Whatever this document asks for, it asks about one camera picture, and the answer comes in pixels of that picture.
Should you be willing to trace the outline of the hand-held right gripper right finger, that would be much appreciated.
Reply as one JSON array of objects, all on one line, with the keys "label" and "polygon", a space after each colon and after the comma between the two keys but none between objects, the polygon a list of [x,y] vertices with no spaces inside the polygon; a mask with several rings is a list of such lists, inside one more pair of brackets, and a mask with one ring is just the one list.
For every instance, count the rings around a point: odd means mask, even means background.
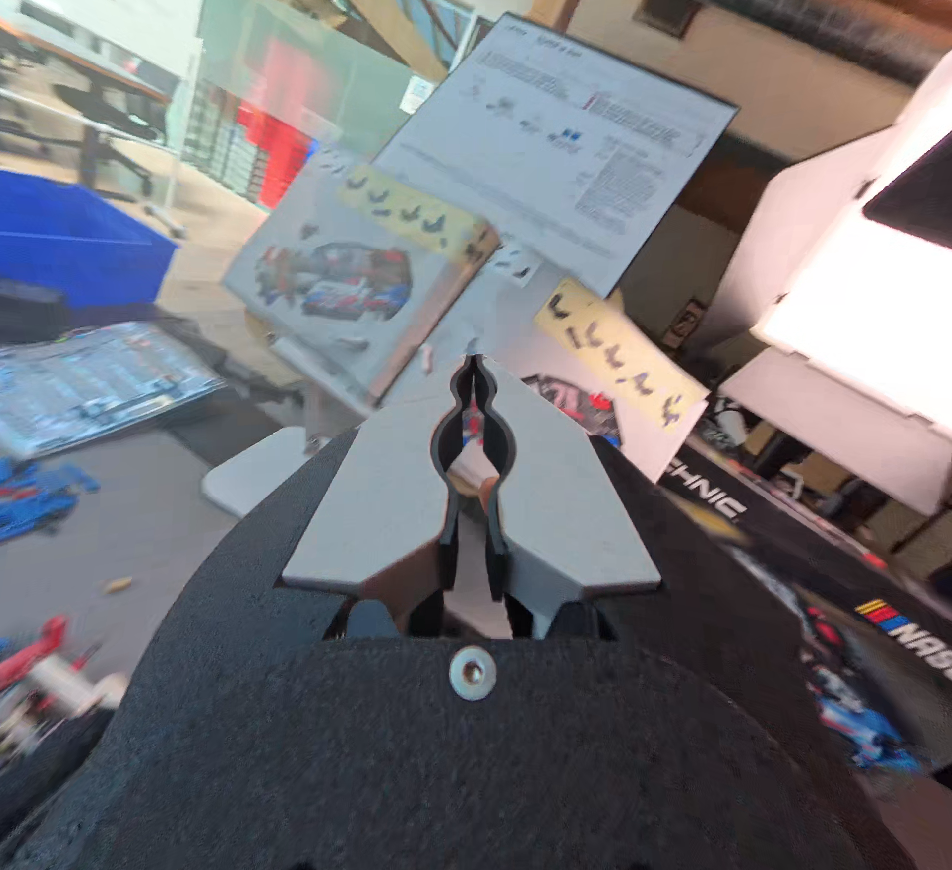
[{"label": "hand-held right gripper right finger", "polygon": [[544,637],[569,603],[651,594],[661,575],[584,428],[485,355],[476,357],[492,597],[513,637]]}]

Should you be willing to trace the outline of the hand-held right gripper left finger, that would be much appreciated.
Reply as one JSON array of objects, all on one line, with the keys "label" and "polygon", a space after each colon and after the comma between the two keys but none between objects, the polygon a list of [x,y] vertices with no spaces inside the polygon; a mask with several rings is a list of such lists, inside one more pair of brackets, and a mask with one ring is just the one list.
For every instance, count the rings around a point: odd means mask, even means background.
[{"label": "hand-held right gripper left finger", "polygon": [[475,358],[464,355],[354,432],[285,565],[294,590],[375,602],[406,634],[442,634],[458,565],[462,452]]}]

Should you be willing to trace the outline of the toy race car model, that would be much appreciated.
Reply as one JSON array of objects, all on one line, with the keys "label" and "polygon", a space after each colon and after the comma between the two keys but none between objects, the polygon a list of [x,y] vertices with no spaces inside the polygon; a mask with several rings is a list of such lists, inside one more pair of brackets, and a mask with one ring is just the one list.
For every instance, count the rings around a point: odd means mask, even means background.
[{"label": "toy race car model", "polygon": [[98,643],[77,654],[64,651],[67,629],[68,618],[55,615],[34,636],[2,638],[2,768],[35,752],[66,722],[116,710],[125,696],[127,675],[112,673],[98,680],[88,675]]}]

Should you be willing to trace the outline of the grey desk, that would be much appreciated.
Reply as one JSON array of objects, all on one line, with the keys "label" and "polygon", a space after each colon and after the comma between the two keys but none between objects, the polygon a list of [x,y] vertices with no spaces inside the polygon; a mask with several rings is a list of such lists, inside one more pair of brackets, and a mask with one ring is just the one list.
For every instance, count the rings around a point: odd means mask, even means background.
[{"label": "grey desk", "polygon": [[[100,483],[55,533],[1,552],[2,638],[34,636],[68,618],[65,648],[99,650],[89,672],[129,674],[187,580],[235,519],[203,496],[208,471],[292,425],[294,400],[255,404],[222,389],[181,410],[102,437],[44,466],[72,463]],[[104,595],[114,578],[132,587]]]}]

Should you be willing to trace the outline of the white monitor stand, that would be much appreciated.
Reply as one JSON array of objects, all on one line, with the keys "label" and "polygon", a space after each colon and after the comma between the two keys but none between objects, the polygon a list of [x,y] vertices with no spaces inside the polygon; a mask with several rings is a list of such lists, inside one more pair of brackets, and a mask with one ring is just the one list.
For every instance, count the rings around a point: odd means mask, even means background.
[{"label": "white monitor stand", "polygon": [[332,438],[362,424],[372,411],[326,357],[290,338],[276,340],[271,349],[303,376],[303,407],[297,420],[212,468],[201,484],[210,502],[239,519]]}]

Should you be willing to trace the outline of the instruction booklet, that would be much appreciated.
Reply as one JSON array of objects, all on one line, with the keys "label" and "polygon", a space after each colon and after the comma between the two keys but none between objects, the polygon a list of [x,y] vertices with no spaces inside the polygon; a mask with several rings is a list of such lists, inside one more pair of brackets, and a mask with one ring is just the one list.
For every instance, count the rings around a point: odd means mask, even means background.
[{"label": "instruction booklet", "polygon": [[323,441],[484,354],[657,481],[709,393],[619,309],[485,217],[331,150],[309,159],[224,287],[304,377]]}]

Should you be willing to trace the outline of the black product box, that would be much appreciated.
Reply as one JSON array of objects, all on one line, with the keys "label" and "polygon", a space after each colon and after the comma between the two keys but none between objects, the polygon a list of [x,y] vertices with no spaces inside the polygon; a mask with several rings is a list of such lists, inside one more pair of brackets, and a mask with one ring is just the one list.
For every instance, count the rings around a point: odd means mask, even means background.
[{"label": "black product box", "polygon": [[853,767],[950,789],[950,607],[701,442],[659,483],[800,623],[808,690]]}]

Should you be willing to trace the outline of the holographic sticker sheet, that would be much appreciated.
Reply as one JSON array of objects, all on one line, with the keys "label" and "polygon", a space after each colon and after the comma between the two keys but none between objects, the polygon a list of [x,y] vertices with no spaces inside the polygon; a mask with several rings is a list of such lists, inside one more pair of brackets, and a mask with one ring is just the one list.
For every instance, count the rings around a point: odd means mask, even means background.
[{"label": "holographic sticker sheet", "polygon": [[196,352],[148,323],[113,324],[1,351],[1,448],[63,453],[223,389]]}]

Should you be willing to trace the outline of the pile of blue pins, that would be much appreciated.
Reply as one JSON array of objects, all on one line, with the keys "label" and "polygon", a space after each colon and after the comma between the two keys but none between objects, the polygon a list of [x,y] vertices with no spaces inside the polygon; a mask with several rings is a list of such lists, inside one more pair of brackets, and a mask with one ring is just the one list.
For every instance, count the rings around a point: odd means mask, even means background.
[{"label": "pile of blue pins", "polygon": [[37,461],[1,459],[1,543],[35,532],[55,533],[75,510],[81,494],[100,483],[72,463],[44,466]]}]

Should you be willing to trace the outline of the white light panel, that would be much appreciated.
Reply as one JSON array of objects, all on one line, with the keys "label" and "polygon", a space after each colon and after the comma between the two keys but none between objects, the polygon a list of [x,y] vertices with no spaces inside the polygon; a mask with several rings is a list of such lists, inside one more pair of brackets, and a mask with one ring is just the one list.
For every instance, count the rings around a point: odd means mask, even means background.
[{"label": "white light panel", "polygon": [[950,492],[951,55],[896,121],[768,185],[699,332],[766,348],[719,387],[928,516]]}]

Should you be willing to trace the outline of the stack of red and blue bins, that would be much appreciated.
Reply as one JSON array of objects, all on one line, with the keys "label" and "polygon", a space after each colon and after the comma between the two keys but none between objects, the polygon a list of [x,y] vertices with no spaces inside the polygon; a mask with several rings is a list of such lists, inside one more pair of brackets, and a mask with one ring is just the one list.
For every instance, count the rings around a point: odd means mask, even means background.
[{"label": "stack of red and blue bins", "polygon": [[184,161],[256,206],[272,210],[315,150],[315,141],[279,118],[302,103],[310,66],[301,49],[276,38],[250,49],[239,67],[242,93],[202,64],[184,140]]}]

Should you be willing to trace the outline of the blue plastic bin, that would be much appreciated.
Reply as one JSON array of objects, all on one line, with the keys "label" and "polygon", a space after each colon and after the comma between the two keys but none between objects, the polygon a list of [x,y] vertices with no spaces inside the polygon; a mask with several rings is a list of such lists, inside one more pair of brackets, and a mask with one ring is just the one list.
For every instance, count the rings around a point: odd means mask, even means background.
[{"label": "blue plastic bin", "polygon": [[154,303],[176,245],[82,186],[1,172],[1,276],[73,308]]}]

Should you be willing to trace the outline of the black office chair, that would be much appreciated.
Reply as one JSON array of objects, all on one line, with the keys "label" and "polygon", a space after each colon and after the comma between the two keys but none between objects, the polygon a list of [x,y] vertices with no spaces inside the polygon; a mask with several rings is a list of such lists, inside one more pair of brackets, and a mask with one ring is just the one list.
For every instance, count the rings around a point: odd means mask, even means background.
[{"label": "black office chair", "polygon": [[133,159],[127,157],[119,150],[115,149],[113,144],[108,141],[107,134],[96,130],[93,125],[98,124],[108,129],[113,129],[121,134],[125,134],[144,142],[157,142],[164,144],[167,142],[167,132],[165,124],[165,111],[162,107],[152,102],[149,98],[145,99],[143,106],[149,110],[154,109],[158,116],[157,124],[148,123],[137,113],[127,114],[107,102],[104,95],[96,88],[89,90],[80,90],[61,83],[52,85],[56,97],[64,102],[72,110],[76,111],[86,122],[83,124],[82,138],[72,143],[73,148],[79,151],[79,176],[80,186],[98,193],[110,199],[116,199],[125,202],[134,202],[134,197],[111,192],[102,188],[97,188],[97,172],[99,163],[118,163],[120,166],[134,173],[140,183],[140,194],[143,198],[151,197],[153,194],[152,176],[149,171]]}]

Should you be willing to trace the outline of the wooden long table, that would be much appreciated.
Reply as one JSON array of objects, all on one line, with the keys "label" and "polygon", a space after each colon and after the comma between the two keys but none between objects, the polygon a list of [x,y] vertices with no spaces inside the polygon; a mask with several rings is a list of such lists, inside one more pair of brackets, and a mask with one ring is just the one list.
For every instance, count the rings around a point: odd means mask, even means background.
[{"label": "wooden long table", "polygon": [[173,95],[150,85],[148,82],[107,62],[102,55],[94,54],[75,40],[53,41],[10,19],[1,19],[1,30],[5,36],[17,39],[19,43],[29,45],[33,50],[53,55],[78,72],[85,74],[91,82],[110,84],[125,92],[147,97],[155,102],[170,104]]}]

